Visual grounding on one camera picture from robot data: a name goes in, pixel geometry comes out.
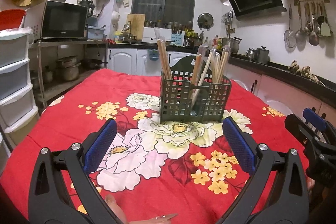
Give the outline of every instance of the green plastic basket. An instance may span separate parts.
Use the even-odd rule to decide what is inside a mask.
[[[207,71],[202,86],[190,83],[195,56],[186,56],[171,67],[173,80],[161,73],[160,122],[203,122],[222,121],[223,112],[231,91],[231,81],[223,76],[221,84],[211,83],[211,70]],[[189,93],[200,89],[192,108]]]

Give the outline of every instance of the microwave door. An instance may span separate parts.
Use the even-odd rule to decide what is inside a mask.
[[[84,38],[87,7],[47,1],[42,38]]]

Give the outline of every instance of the human hand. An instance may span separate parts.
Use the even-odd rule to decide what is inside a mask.
[[[125,213],[117,205],[115,198],[112,195],[107,195],[105,198],[107,205],[116,214],[116,216],[123,222],[123,224],[171,224],[170,219],[175,217],[177,214],[170,214],[166,216],[157,216],[149,220],[141,221],[131,221],[128,222]]]

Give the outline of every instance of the red leaf print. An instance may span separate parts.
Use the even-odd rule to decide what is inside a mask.
[[[182,185],[186,185],[192,180],[191,174],[197,171],[197,167],[190,159],[191,154],[185,154],[183,157],[172,160],[168,165],[168,170],[172,176]]]
[[[226,138],[223,136],[220,136],[217,138],[214,142],[215,145],[217,145],[221,150],[223,150],[226,153],[232,153],[231,147],[226,140]]]
[[[135,128],[130,122],[117,121],[118,133],[125,136],[127,130]]]

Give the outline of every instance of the blue gripper pad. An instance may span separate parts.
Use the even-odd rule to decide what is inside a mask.
[[[241,169],[251,175],[255,172],[255,153],[251,150],[250,146],[243,137],[243,134],[248,134],[242,132],[238,127],[236,122],[231,118],[227,117],[223,120],[223,134],[228,141],[233,153],[235,154]]]
[[[99,130],[99,133],[99,136],[85,155],[85,164],[83,170],[86,175],[89,175],[98,169],[99,164],[106,154],[106,151],[113,142],[117,134],[117,123],[115,120],[112,118],[107,120],[107,122]]]
[[[325,132],[327,130],[326,122],[310,108],[305,108],[303,117],[310,122],[317,130]]]

